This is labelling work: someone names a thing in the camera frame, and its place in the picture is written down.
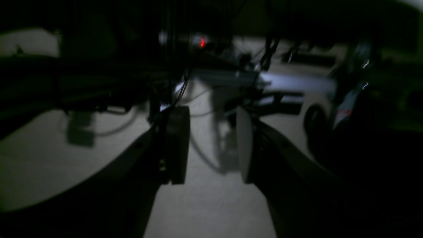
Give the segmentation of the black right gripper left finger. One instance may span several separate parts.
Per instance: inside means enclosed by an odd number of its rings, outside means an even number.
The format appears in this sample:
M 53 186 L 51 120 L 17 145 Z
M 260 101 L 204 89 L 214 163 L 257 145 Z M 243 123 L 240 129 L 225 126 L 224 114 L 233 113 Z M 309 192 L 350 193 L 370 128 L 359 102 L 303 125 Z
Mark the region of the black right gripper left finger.
M 141 238 L 162 184 L 183 184 L 189 107 L 55 110 L 1 139 L 2 238 Z

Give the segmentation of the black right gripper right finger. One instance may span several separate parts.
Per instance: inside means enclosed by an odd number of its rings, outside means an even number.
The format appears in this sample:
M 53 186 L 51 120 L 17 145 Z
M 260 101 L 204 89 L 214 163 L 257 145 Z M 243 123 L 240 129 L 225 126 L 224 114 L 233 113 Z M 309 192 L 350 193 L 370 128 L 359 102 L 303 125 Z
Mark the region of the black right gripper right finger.
M 311 159 L 238 107 L 241 173 L 266 197 L 281 238 L 422 237 L 422 132 L 374 118 L 362 108 L 332 131 L 312 106 L 303 125 Z

